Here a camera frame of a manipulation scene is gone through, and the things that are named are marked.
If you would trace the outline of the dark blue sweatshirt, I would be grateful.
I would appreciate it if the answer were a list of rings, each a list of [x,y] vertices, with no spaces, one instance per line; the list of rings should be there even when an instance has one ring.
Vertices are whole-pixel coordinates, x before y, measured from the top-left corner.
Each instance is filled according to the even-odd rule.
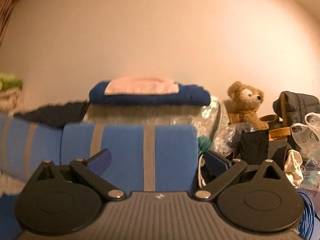
[[[0,237],[3,240],[16,239],[22,232],[14,215],[14,205],[18,195],[1,196],[0,202]]]

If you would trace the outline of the blue striped pillow right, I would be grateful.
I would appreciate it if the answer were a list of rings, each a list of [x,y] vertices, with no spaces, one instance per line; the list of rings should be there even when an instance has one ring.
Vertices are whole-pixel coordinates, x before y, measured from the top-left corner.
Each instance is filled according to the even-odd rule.
[[[111,151],[111,165],[101,177],[126,193],[187,191],[197,188],[198,142],[193,125],[65,126],[61,164]]]

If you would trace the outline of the blue striped pillow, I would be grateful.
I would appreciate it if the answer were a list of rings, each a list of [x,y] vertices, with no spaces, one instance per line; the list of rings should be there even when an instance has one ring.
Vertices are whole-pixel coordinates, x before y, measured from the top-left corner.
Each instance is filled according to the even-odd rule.
[[[1,115],[1,171],[28,181],[43,160],[60,164],[63,131]]]
[[[126,193],[187,191],[197,188],[198,142],[193,125],[65,126],[61,164],[111,151],[111,165],[101,177]]]

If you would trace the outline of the black garment behind pillows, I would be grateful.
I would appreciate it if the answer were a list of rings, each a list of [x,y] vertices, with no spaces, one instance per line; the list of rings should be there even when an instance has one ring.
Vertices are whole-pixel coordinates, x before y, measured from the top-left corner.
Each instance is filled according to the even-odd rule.
[[[64,128],[69,123],[82,122],[89,106],[90,103],[87,101],[68,102],[64,105],[47,105],[34,111],[16,113],[14,117],[53,128]]]

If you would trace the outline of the blue striped pillow left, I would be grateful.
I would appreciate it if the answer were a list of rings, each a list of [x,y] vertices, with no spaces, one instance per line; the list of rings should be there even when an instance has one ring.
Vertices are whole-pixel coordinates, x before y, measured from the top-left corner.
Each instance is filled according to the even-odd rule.
[[[1,115],[1,171],[28,181],[43,160],[60,164],[63,131]]]

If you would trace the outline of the brown teddy bear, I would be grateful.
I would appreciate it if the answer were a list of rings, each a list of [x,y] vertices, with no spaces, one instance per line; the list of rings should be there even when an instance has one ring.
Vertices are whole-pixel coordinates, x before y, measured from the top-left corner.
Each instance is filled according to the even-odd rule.
[[[240,81],[235,81],[228,88],[227,94],[233,102],[240,122],[250,123],[257,131],[269,128],[268,123],[260,120],[257,116],[257,111],[265,97],[262,90],[243,84]]]

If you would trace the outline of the quilted beige bedspread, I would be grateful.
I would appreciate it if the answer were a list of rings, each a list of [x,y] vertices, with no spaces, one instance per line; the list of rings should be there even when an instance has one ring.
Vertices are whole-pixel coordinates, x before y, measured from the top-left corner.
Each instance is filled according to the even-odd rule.
[[[0,197],[19,195],[26,183],[1,171],[0,173]]]

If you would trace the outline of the folded dark blue blanket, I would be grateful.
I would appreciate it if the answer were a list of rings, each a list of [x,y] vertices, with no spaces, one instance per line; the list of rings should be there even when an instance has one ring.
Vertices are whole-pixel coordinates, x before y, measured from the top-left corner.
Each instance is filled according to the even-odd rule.
[[[210,93],[202,86],[178,84],[176,94],[164,95],[105,95],[104,91],[110,81],[96,84],[89,92],[89,101],[96,105],[191,105],[208,106],[211,103]]]

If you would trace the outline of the clear plastic bag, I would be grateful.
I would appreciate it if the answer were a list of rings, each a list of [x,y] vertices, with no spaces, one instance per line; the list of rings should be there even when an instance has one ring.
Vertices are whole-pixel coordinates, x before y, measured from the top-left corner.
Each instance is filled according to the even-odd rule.
[[[308,113],[304,121],[305,124],[291,125],[291,135],[300,148],[302,157],[319,170],[319,114]]]

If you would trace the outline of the pink folded towel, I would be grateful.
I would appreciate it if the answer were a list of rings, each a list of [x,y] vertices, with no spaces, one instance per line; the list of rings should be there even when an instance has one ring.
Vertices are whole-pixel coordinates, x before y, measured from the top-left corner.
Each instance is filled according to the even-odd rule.
[[[179,84],[159,77],[121,77],[109,82],[105,95],[165,95],[177,94]]]

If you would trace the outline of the beige folded comforter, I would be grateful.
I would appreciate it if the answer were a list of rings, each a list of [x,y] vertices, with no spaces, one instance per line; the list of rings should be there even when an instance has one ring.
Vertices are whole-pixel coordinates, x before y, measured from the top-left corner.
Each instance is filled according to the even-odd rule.
[[[1,114],[13,115],[24,110],[23,94],[20,88],[1,91]]]

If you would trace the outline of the green blanket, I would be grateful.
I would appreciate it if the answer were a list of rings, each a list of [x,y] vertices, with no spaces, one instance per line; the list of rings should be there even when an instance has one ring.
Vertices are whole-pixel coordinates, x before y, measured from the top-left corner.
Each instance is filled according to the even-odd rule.
[[[23,88],[22,79],[18,79],[15,74],[1,73],[1,91],[6,91],[12,88]]]

